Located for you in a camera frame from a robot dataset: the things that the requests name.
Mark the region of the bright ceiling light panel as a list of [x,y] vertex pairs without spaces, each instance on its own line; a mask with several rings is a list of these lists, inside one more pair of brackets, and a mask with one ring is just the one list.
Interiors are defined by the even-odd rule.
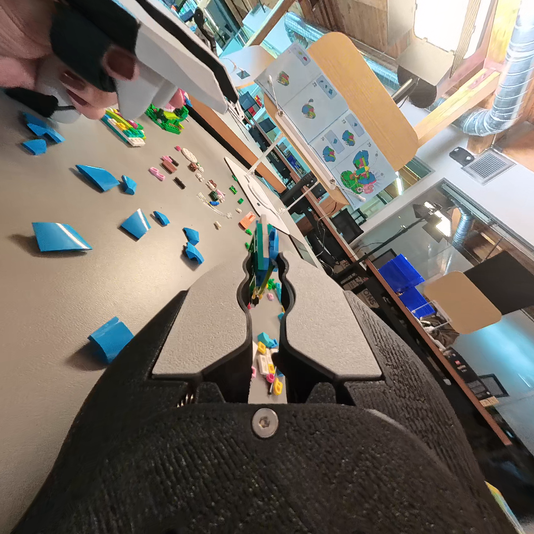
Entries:
[[[469,1],[416,1],[414,34],[419,39],[449,52],[455,52],[460,44]],[[485,28],[491,1],[479,1],[474,26],[464,59],[477,50]]]

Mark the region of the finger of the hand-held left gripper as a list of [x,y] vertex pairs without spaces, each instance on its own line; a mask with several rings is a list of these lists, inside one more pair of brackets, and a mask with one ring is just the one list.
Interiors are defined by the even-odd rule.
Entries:
[[230,75],[214,54],[160,1],[122,1],[138,24],[134,55],[163,78],[224,114],[238,103]]
[[137,65],[138,76],[134,80],[116,80],[118,110],[125,119],[137,119],[150,104],[166,107],[177,91],[177,86],[144,63]]

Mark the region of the lego instruction booklet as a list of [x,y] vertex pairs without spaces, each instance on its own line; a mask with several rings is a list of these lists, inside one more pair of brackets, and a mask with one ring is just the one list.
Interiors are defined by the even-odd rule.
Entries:
[[340,191],[348,204],[360,208],[399,178],[331,80],[293,42],[255,80],[282,113],[286,137],[318,166],[330,192]]

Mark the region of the large silver air duct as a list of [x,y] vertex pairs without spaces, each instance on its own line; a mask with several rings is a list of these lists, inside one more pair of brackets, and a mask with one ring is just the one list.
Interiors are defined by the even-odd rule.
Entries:
[[505,69],[490,109],[472,108],[453,125],[466,135],[496,135],[516,123],[533,81],[533,1],[522,1],[505,56]]

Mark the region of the white stand base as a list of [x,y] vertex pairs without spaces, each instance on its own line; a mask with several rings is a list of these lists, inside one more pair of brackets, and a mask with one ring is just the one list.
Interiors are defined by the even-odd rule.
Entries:
[[258,216],[265,216],[266,222],[274,226],[277,230],[286,235],[290,235],[286,224],[279,216],[278,210],[275,209],[269,197],[264,192],[261,184],[257,182],[254,177],[250,177],[243,169],[234,163],[228,157],[224,157],[224,161],[230,169],[233,176],[237,178],[237,182],[242,188],[252,208]]

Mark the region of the blue plastic bin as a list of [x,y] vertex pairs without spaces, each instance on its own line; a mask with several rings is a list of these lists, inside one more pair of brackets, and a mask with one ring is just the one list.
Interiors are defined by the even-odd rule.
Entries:
[[411,312],[419,316],[426,316],[435,313],[435,308],[426,298],[415,288],[409,287],[399,295],[401,302]]
[[396,294],[402,294],[424,282],[424,277],[403,254],[389,260],[378,271]]

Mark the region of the black panel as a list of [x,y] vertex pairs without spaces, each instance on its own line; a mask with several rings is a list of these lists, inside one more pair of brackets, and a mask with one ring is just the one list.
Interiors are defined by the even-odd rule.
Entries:
[[507,251],[464,274],[502,315],[533,306],[533,274]]

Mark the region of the short silver air duct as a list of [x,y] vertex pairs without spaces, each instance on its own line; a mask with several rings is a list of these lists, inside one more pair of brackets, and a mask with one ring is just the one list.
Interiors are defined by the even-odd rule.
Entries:
[[480,219],[476,212],[461,202],[455,206],[453,222],[456,223],[451,237],[451,245],[458,251],[470,251],[469,241],[477,235]]

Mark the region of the grey vent grille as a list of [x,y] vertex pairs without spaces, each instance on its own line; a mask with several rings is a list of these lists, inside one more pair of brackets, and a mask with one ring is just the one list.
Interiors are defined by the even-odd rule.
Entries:
[[516,163],[503,153],[487,149],[472,162],[462,167],[463,172],[479,185],[484,186],[516,166]]

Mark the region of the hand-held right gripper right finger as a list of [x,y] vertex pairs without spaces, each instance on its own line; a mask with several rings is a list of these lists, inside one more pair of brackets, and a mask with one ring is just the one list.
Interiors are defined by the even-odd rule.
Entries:
[[279,254],[285,313],[280,352],[285,364],[307,365],[330,381],[382,377],[372,347],[342,288],[297,254]]

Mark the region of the spread of tiny lego parts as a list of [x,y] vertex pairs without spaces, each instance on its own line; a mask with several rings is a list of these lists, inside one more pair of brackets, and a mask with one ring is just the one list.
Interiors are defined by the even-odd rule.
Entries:
[[[204,167],[200,165],[197,158],[190,150],[181,149],[181,154],[186,160],[186,167],[193,175],[197,185],[202,185],[207,192],[203,190],[194,190],[196,197],[200,202],[209,208],[219,217],[232,219],[235,215],[242,215],[243,210],[240,207],[230,208],[225,205],[226,193],[223,192],[220,186],[211,178],[206,178],[204,175]],[[157,166],[149,168],[149,173],[156,177],[159,181],[163,181],[168,177],[177,188],[185,191],[189,186],[184,178],[178,175],[179,162],[175,157],[170,155],[163,155],[160,157],[160,163]]]

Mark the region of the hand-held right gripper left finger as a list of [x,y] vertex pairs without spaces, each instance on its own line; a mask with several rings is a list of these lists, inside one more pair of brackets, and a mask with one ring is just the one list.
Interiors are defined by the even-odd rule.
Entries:
[[241,291],[249,281],[244,259],[201,275],[189,288],[152,369],[157,379],[199,379],[229,362],[251,373],[251,317]]

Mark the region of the multicoloured lego assembly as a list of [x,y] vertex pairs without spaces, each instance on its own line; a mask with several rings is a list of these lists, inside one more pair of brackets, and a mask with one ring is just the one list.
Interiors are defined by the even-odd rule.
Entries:
[[251,308],[259,304],[263,296],[275,289],[273,274],[277,272],[279,255],[278,230],[266,215],[261,215],[248,244],[249,257],[246,267],[249,273],[249,304]]

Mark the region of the flat multicoloured lego build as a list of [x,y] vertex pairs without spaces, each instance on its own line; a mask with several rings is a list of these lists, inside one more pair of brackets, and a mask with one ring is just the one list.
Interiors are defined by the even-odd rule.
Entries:
[[107,108],[101,121],[126,145],[135,148],[145,145],[146,136],[142,125],[124,119],[117,109]]

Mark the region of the small wooden stand board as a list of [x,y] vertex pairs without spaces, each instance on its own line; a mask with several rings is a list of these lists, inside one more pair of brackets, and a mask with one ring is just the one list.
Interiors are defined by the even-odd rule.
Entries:
[[461,335],[496,324],[502,318],[496,306],[460,271],[426,283],[423,293]]

